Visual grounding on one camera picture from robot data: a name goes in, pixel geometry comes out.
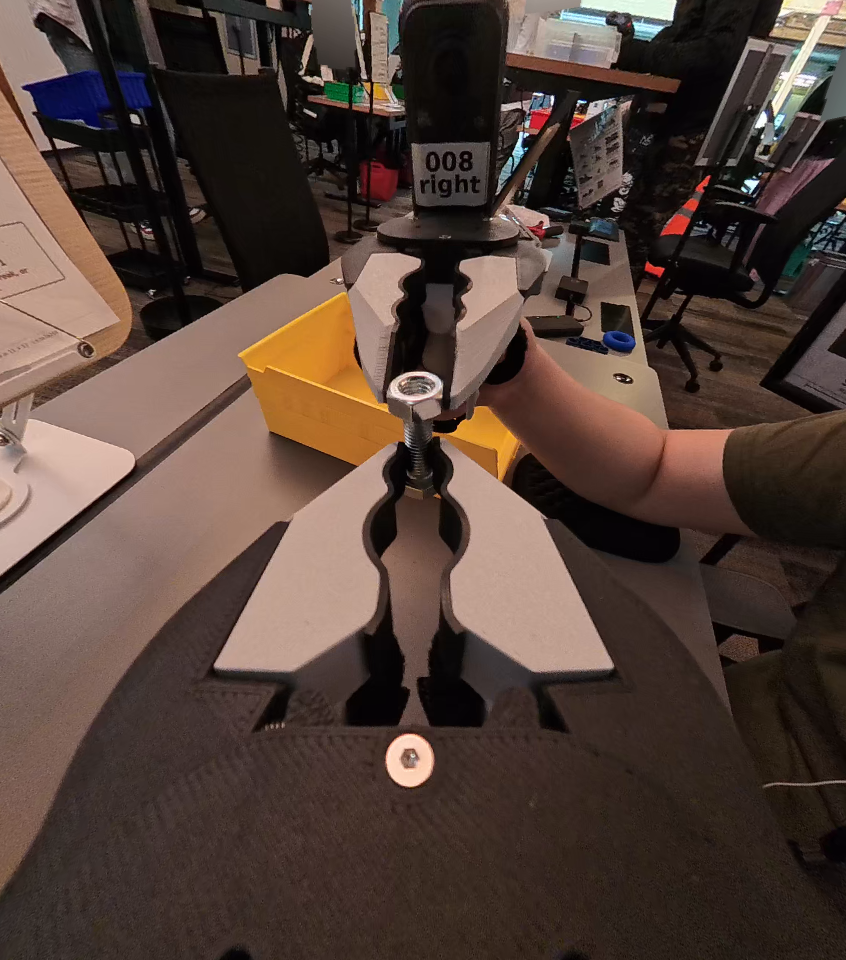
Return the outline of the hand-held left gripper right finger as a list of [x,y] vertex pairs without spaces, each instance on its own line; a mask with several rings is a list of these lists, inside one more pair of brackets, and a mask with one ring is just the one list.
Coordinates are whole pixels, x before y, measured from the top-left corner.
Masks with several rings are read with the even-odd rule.
[[432,727],[481,727],[527,710],[533,727],[565,727],[555,687],[602,681],[614,664],[548,519],[453,445],[429,451],[440,575],[428,673],[418,678]]

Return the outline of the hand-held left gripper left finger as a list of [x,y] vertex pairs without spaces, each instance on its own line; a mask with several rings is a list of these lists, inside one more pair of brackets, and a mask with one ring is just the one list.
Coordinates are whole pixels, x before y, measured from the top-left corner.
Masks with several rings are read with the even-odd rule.
[[381,557],[407,469],[405,445],[386,446],[279,526],[217,675],[319,693],[354,726],[399,723],[409,691]]

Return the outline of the steel hex nut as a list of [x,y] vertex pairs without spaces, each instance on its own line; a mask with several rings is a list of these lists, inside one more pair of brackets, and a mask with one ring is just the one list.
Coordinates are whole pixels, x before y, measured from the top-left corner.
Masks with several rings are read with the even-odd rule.
[[389,383],[386,405],[389,412],[405,422],[426,423],[443,410],[443,381],[427,370],[412,370],[395,376]]

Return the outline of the yellow plastic bin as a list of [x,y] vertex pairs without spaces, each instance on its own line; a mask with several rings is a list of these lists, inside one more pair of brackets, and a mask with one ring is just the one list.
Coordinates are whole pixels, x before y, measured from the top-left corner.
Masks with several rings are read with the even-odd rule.
[[404,439],[376,401],[354,353],[348,295],[339,293],[240,355],[270,433],[359,466]]

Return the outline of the steel hex bolt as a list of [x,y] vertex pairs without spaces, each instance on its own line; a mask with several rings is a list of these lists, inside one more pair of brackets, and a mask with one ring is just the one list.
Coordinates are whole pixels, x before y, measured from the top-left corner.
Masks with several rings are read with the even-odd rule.
[[436,496],[429,453],[432,437],[431,421],[418,419],[416,416],[405,420],[404,446],[407,457],[405,492],[408,496],[421,499]]

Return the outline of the black elbow rest pad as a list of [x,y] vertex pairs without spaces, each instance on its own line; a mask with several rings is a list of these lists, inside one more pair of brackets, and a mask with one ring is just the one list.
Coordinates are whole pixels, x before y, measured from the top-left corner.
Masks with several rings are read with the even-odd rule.
[[511,487],[547,519],[560,522],[593,550],[659,565],[671,561],[681,548],[678,529],[634,519],[581,497],[530,454],[517,463]]

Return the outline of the tilted tablet on stand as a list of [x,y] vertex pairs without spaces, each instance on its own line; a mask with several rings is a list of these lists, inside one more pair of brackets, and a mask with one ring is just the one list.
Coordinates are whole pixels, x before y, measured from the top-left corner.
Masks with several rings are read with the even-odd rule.
[[549,148],[549,144],[559,134],[559,131],[560,125],[556,123],[544,126],[537,132],[536,138],[524,151],[513,173],[501,187],[494,201],[491,216],[502,215],[503,209],[513,201],[543,153]]

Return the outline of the clear plastic storage box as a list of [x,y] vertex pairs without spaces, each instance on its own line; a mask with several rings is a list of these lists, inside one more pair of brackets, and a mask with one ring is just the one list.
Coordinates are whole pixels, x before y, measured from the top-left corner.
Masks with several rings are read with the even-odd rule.
[[617,62],[622,36],[616,27],[577,20],[544,19],[532,54],[541,59],[608,69]]

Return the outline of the red storage bin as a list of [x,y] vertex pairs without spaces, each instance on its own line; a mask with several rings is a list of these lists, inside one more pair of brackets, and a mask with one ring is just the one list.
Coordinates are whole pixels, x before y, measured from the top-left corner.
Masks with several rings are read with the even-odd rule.
[[359,164],[358,195],[374,203],[389,203],[400,187],[400,178],[400,168],[378,160],[364,160]]

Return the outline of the printed paper chart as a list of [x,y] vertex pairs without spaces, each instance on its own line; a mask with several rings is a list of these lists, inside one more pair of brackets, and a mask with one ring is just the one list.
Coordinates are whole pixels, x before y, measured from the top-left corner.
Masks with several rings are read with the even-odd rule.
[[588,116],[569,133],[576,184],[576,207],[587,210],[622,185],[624,125],[630,102],[613,102]]

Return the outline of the orange striped cone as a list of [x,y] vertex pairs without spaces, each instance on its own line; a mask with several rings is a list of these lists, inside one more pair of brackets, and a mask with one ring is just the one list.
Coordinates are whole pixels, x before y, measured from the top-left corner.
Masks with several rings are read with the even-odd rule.
[[693,221],[693,216],[696,214],[696,211],[702,201],[707,187],[709,186],[710,177],[707,175],[702,181],[699,182],[697,186],[693,189],[693,194],[684,201],[680,209],[677,210],[666,222],[664,227],[660,232],[660,237],[664,236],[680,236],[687,232],[690,228],[691,222]]

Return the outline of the black mesh office chair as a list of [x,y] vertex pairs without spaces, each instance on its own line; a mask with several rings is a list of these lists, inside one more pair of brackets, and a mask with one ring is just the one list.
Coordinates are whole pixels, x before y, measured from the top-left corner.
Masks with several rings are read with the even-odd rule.
[[811,228],[846,199],[846,117],[825,122],[788,173],[774,174],[754,200],[730,187],[710,187],[695,220],[681,235],[659,236],[648,264],[662,270],[641,314],[649,344],[672,346],[688,373],[684,389],[697,393],[699,373],[691,348],[722,357],[683,322],[694,299],[728,302],[746,310],[763,306]]

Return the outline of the instruction sheet on stand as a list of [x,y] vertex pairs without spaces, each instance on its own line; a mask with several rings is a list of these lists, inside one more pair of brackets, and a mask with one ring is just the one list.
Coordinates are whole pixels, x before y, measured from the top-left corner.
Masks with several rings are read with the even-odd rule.
[[80,354],[85,355],[86,360],[40,366],[32,374],[6,383],[6,391],[0,391],[0,407],[3,407],[112,354],[128,337],[132,307],[114,269],[37,149],[18,110],[9,104],[1,85],[0,158],[60,245],[117,314],[114,326],[92,336],[89,342],[81,342]]

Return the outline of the grey framed sign board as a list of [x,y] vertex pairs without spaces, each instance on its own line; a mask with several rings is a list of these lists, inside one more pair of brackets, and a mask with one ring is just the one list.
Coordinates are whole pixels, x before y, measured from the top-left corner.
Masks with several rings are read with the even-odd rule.
[[694,166],[720,171],[736,166],[794,48],[749,38],[724,92]]

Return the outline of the blue storage bin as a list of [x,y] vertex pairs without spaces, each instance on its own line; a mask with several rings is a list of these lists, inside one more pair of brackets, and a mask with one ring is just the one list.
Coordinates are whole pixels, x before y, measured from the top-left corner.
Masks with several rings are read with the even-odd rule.
[[[117,77],[124,101],[131,111],[152,107],[144,74],[118,71]],[[101,116],[112,110],[109,94],[98,71],[81,71],[34,81],[25,84],[23,90],[30,94],[37,113],[51,119],[103,128],[106,124],[101,121]]]

